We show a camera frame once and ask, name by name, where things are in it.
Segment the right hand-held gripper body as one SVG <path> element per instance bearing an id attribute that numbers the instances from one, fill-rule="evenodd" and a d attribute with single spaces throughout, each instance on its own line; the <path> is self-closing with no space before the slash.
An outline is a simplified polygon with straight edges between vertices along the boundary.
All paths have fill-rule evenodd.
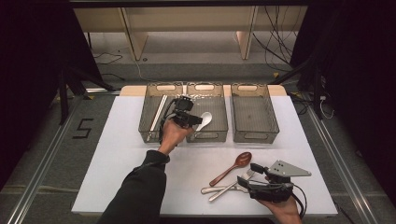
<path id="1" fill-rule="evenodd" d="M 248 183 L 247 190 L 252 199 L 274 203 L 285 202 L 293 194 L 293 183 L 290 179 L 295 176 L 312 175 L 309 171 L 281 160 L 267 168 L 267 183 L 261 185 Z"/>

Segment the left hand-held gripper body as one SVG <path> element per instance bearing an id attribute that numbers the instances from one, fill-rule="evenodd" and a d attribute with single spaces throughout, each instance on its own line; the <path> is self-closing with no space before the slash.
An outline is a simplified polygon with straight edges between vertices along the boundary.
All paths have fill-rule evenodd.
<path id="1" fill-rule="evenodd" d="M 180 96 L 173 100 L 175 107 L 173 109 L 174 116 L 172 120 L 180 127 L 187 128 L 192 127 L 191 115 L 189 112 L 193 108 L 193 102 L 191 98 L 187 96 Z"/>

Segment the white ceramic spoon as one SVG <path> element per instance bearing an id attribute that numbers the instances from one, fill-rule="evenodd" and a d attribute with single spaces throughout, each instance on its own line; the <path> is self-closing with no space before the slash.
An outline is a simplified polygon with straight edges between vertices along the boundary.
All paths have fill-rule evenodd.
<path id="1" fill-rule="evenodd" d="M 212 120 L 212 114 L 210 112 L 205 112 L 202 114 L 202 123 L 198 125 L 196 132 L 200 132 L 207 124 Z"/>

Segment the silver fork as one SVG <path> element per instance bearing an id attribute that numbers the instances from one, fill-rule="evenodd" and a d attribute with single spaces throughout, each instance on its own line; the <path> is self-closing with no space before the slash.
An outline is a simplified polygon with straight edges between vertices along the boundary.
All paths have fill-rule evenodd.
<path id="1" fill-rule="evenodd" d="M 240 176 L 242 180 L 249 180 L 252 176 L 254 175 L 254 171 L 251 169 L 248 169 L 243 175 Z M 219 192 L 215 193 L 212 195 L 208 200 L 210 202 L 215 201 L 221 194 L 232 188 L 234 185 L 236 185 L 238 181 L 235 181 L 234 183 L 230 184 L 229 186 L 225 187 L 224 189 L 220 190 Z"/>

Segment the brown wooden spoon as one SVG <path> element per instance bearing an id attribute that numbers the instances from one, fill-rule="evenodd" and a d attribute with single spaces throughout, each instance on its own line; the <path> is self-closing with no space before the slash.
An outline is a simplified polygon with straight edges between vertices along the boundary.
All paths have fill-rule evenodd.
<path id="1" fill-rule="evenodd" d="M 220 180 L 222 178 L 224 178 L 233 169 L 235 169 L 235 168 L 243 168 L 243 167 L 247 166 L 250 163 L 251 159 L 252 159 L 252 154 L 250 152 L 243 152 L 243 153 L 239 154 L 236 157 L 233 165 L 231 167 L 229 167 L 227 170 L 225 170 L 223 173 L 218 175 L 216 178 L 211 180 L 209 182 L 209 186 L 210 187 L 214 187 L 216 184 L 218 184 L 220 182 Z"/>

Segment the clear grey plastic bin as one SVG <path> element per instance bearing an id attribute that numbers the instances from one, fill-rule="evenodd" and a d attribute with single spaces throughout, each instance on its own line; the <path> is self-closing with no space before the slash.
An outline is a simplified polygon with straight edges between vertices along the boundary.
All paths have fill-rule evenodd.
<path id="1" fill-rule="evenodd" d="M 147 85 L 138 126 L 145 143 L 158 143 L 161 119 L 171 102 L 183 93 L 181 82 L 151 82 Z"/>
<path id="2" fill-rule="evenodd" d="M 195 125 L 195 133 L 187 137 L 188 143 L 225 142 L 229 131 L 224 89 L 221 82 L 189 82 L 187 95 L 194 102 L 191 113 L 201 117 L 205 112 L 212 120 L 201 130 Z"/>
<path id="3" fill-rule="evenodd" d="M 234 83 L 231 100 L 235 143 L 273 144 L 279 127 L 268 86 Z"/>

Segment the person's right hand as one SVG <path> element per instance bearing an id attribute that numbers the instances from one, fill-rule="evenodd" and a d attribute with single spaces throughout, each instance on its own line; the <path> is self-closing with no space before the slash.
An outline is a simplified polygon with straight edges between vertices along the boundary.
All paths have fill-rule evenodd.
<path id="1" fill-rule="evenodd" d="M 303 224 L 299 216 L 296 201 L 292 197 L 281 203 L 264 200 L 259 200 L 259 203 L 266 206 L 280 224 Z"/>

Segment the person's left hand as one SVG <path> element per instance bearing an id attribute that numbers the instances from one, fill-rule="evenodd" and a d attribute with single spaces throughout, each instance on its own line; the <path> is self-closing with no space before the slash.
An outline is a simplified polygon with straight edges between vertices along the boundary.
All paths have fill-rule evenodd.
<path id="1" fill-rule="evenodd" d="M 183 128 L 172 120 L 166 121 L 163 125 L 163 140 L 158 150 L 164 155 L 169 155 L 170 152 L 191 133 L 193 133 L 192 127 Z"/>

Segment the white table sheet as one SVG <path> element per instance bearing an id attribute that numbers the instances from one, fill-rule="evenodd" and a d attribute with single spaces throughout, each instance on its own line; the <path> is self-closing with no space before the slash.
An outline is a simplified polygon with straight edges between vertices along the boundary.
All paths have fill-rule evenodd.
<path id="1" fill-rule="evenodd" d="M 138 131 L 143 105 L 141 96 L 119 96 L 108 115 L 91 164 L 84 177 L 73 212 L 100 215 L 120 188 L 120 184 L 140 165 L 150 144 Z M 263 217 L 267 208 L 238 190 L 227 190 L 215 201 L 201 192 L 217 175 L 228 169 L 244 151 L 262 166 L 285 161 L 308 171 L 294 177 L 294 192 L 307 202 L 310 217 L 329 217 L 337 211 L 325 185 L 304 130 L 288 96 L 272 99 L 280 132 L 271 145 L 224 143 L 180 144 L 166 166 L 167 186 L 161 214 L 164 217 Z"/>

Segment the beige wooden bench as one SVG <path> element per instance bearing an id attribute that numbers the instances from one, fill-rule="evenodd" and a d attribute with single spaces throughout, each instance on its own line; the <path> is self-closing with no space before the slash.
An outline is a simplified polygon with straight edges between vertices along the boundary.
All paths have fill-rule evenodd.
<path id="1" fill-rule="evenodd" d="M 297 32 L 307 7 L 99 7 L 76 8 L 85 33 L 123 33 L 132 58 L 138 61 L 149 32 L 236 33 L 241 58 L 249 56 L 255 31 Z"/>

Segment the black metal stand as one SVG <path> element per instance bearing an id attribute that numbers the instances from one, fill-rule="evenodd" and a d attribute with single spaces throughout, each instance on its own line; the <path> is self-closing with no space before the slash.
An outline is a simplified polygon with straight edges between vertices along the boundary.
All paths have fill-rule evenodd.
<path id="1" fill-rule="evenodd" d="M 69 88 L 76 96 L 83 96 L 87 93 L 86 88 L 83 86 L 81 80 L 88 80 L 91 83 L 104 88 L 107 91 L 115 91 L 116 88 L 106 84 L 102 79 L 90 75 L 87 72 L 75 67 L 66 66 L 58 76 L 59 83 L 59 96 L 61 102 L 61 121 L 60 124 L 63 125 L 69 115 L 69 106 L 67 100 L 67 89 Z"/>
<path id="2" fill-rule="evenodd" d="M 300 65 L 287 72 L 285 75 L 276 78 L 270 82 L 270 85 L 280 85 L 289 78 L 300 74 L 297 87 L 300 91 L 307 91 L 309 88 L 313 88 L 314 100 L 313 108 L 319 119 L 323 119 L 320 109 L 320 96 L 321 96 L 321 65 L 322 60 L 320 59 L 320 49 L 314 49 L 308 58 Z"/>

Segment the black curtain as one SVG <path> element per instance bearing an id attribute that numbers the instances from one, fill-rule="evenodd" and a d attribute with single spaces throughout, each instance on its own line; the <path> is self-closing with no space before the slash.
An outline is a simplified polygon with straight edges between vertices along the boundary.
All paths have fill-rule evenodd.
<path id="1" fill-rule="evenodd" d="M 305 61 L 326 36 L 322 64 L 336 115 L 396 206 L 396 0 L 311 0 L 291 63 Z"/>
<path id="2" fill-rule="evenodd" d="M 35 136 L 59 75 L 102 81 L 70 0 L 0 0 L 0 188 Z"/>

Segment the metal floor rail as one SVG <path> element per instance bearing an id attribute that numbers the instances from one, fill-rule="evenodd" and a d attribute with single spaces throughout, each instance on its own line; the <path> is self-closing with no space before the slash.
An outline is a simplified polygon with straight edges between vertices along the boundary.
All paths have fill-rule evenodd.
<path id="1" fill-rule="evenodd" d="M 353 177 L 347 163 L 342 158 L 337 145 L 332 140 L 332 137 L 325 126 L 324 122 L 318 119 L 312 107 L 307 109 L 309 117 L 314 123 L 316 130 L 332 160 L 337 174 L 339 174 L 348 195 L 353 202 L 363 224 L 378 224 L 378 219 L 364 196 L 358 182 Z"/>
<path id="2" fill-rule="evenodd" d="M 28 150 L 0 191 L 7 211 L 5 224 L 67 224 L 76 218 L 71 207 L 78 188 L 66 178 L 70 173 L 60 162 L 76 114 L 73 108 L 60 124 L 58 107 L 46 111 Z"/>

